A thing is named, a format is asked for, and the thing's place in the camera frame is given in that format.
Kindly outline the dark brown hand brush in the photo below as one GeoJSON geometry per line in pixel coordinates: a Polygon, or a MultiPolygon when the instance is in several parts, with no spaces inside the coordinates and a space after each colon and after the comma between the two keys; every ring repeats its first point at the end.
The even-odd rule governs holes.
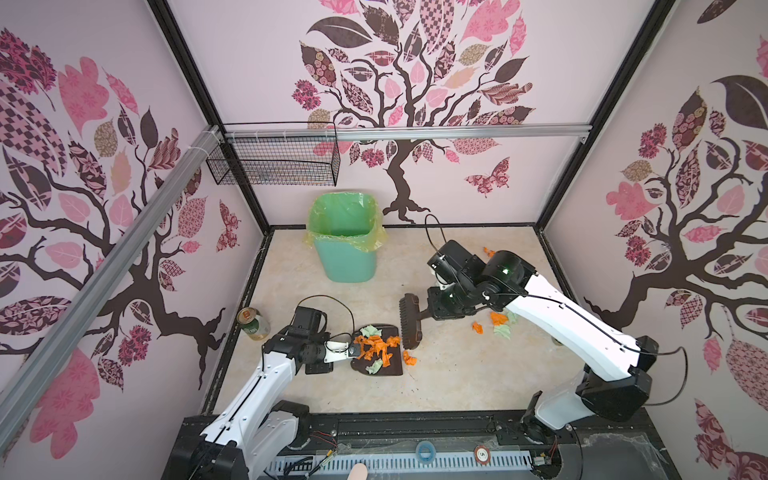
{"type": "Polygon", "coordinates": [[[416,349],[423,338],[421,322],[432,317],[429,306],[421,309],[419,298],[413,293],[406,293],[399,300],[401,344],[405,350],[416,349]]]}

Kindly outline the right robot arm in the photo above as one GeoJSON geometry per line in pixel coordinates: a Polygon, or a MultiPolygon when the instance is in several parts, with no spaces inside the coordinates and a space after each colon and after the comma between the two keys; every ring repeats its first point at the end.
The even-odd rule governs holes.
{"type": "Polygon", "coordinates": [[[663,354],[652,338],[633,337],[604,323],[507,250],[484,261],[445,240],[427,264],[437,283],[427,291],[426,308],[414,294],[399,302],[406,349],[419,346],[427,318],[457,320],[489,309],[527,319],[584,361],[570,382],[533,394],[519,422],[530,442],[551,443],[557,432],[587,417],[624,422],[650,406],[649,371],[663,354]]]}

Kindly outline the green drink can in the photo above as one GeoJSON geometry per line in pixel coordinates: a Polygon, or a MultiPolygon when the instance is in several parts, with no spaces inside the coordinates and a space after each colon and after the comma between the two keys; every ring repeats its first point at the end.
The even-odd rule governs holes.
{"type": "Polygon", "coordinates": [[[264,340],[270,334],[269,322],[253,307],[242,308],[237,314],[236,321],[240,329],[254,341],[264,340]]]}

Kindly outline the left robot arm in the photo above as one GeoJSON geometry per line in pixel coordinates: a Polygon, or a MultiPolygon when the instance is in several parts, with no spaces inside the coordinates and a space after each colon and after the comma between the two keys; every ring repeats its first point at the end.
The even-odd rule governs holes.
{"type": "Polygon", "coordinates": [[[164,479],[257,479],[286,448],[310,442],[310,412],[281,395],[294,378],[326,374],[360,353],[354,332],[340,342],[325,312],[296,305],[288,325],[260,347],[257,367],[230,404],[200,433],[180,431],[164,479]]]}

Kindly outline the light green bin liner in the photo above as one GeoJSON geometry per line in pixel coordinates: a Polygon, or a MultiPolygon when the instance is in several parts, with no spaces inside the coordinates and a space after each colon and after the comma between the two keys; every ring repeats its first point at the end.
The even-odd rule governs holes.
{"type": "Polygon", "coordinates": [[[374,252],[387,240],[383,214],[367,193],[336,192],[320,195],[309,209],[305,242],[342,243],[361,252],[374,252]]]}

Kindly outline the aluminium frame bar back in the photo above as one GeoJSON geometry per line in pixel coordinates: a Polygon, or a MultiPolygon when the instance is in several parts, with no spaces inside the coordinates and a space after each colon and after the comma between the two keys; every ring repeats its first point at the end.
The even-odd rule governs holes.
{"type": "Polygon", "coordinates": [[[382,141],[382,140],[438,140],[464,138],[534,138],[534,137],[576,137],[587,138],[592,130],[588,124],[520,124],[520,125],[470,125],[442,127],[376,127],[340,129],[331,124],[329,128],[283,128],[278,123],[276,128],[229,130],[227,139],[300,139],[317,141],[382,141]]]}

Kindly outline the green paper scrap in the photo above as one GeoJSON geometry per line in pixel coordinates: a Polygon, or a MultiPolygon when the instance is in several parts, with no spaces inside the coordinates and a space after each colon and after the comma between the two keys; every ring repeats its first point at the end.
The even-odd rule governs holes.
{"type": "Polygon", "coordinates": [[[381,359],[376,359],[370,365],[365,367],[365,371],[369,375],[376,375],[381,370],[382,366],[383,366],[383,361],[381,359]]]}
{"type": "Polygon", "coordinates": [[[511,338],[511,328],[507,324],[496,325],[493,328],[493,332],[494,332],[495,335],[503,337],[503,338],[505,338],[507,340],[509,340],[511,338]]]}
{"type": "Polygon", "coordinates": [[[367,325],[360,329],[360,333],[365,338],[380,337],[381,330],[374,325],[367,325]]]}
{"type": "Polygon", "coordinates": [[[516,324],[519,322],[518,316],[515,313],[511,312],[509,309],[506,309],[504,313],[510,324],[516,324]]]}

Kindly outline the dark brown dustpan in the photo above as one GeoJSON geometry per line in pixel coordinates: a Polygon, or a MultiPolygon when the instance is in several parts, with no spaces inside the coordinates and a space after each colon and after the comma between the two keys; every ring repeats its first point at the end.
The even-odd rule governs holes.
{"type": "Polygon", "coordinates": [[[404,373],[401,336],[394,325],[370,324],[353,334],[360,351],[353,356],[353,371],[367,376],[402,376],[404,373]]]}

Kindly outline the aluminium frame bar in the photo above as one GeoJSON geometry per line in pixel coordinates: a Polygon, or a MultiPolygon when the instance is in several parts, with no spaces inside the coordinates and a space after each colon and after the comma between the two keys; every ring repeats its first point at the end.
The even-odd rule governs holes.
{"type": "Polygon", "coordinates": [[[470,125],[442,127],[376,127],[340,129],[331,124],[329,128],[283,128],[278,123],[276,128],[229,130],[227,139],[300,139],[317,141],[382,141],[382,140],[438,140],[464,138],[534,138],[534,137],[576,137],[587,138],[592,130],[588,124],[520,124],[520,125],[470,125]]]}
{"type": "Polygon", "coordinates": [[[6,448],[20,430],[24,420],[158,229],[164,216],[170,212],[189,180],[218,146],[220,139],[221,128],[217,125],[208,125],[200,132],[182,155],[181,164],[166,177],[163,186],[105,256],[102,266],[80,289],[62,318],[1,392],[2,448],[6,448]]]}

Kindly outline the green trash bin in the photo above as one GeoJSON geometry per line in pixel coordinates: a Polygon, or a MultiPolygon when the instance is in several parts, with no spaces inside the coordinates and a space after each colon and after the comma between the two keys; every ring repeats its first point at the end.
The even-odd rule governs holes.
{"type": "Polygon", "coordinates": [[[317,242],[312,246],[326,276],[337,283],[363,283],[373,278],[377,266],[377,251],[361,252],[342,243],[317,242]]]}

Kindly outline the long orange paper scrap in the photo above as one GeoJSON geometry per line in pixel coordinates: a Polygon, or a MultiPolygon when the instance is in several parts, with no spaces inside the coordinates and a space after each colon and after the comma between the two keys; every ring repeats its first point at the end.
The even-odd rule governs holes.
{"type": "Polygon", "coordinates": [[[383,368],[387,368],[392,363],[394,351],[400,346],[401,338],[399,336],[390,336],[387,339],[380,337],[365,338],[362,335],[357,336],[353,343],[360,347],[360,353],[357,359],[366,361],[375,361],[381,359],[383,368]]]}

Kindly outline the aluminium frame bar left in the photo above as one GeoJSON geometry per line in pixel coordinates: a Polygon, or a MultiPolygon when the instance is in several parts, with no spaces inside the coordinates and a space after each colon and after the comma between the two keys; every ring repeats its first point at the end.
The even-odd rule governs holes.
{"type": "Polygon", "coordinates": [[[24,420],[158,229],[164,216],[170,212],[189,180],[218,146],[220,139],[221,128],[217,125],[208,125],[200,132],[182,155],[181,164],[166,177],[163,186],[105,256],[102,266],[80,289],[62,318],[1,392],[2,448],[6,448],[20,430],[24,420]]]}

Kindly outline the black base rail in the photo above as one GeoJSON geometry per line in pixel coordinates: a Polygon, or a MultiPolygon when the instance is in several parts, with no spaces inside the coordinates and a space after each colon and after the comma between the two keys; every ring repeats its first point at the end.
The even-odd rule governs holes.
{"type": "MultiPolygon", "coordinates": [[[[589,417],[557,432],[553,442],[534,444],[519,430],[519,410],[311,413],[310,442],[302,449],[284,449],[278,456],[415,453],[432,460],[439,452],[473,452],[487,464],[492,453],[524,451],[531,471],[372,474],[355,465],[346,475],[290,478],[266,471],[257,479],[345,479],[354,468],[365,467],[369,479],[678,479],[666,447],[645,411],[613,424],[589,417]]],[[[214,416],[187,417],[180,431],[198,434],[214,416]]]]}

